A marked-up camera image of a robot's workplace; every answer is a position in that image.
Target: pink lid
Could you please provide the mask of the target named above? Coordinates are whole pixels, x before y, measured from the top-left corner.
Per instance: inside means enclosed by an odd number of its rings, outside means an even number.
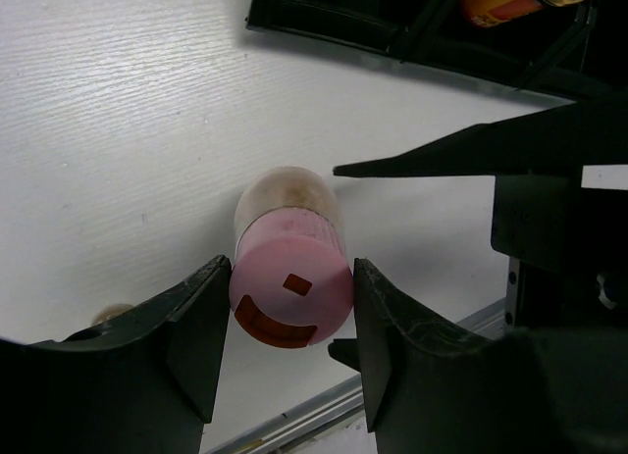
[[[340,236],[306,209],[260,217],[240,239],[230,300],[240,325],[265,343],[296,348],[327,339],[353,306]]]

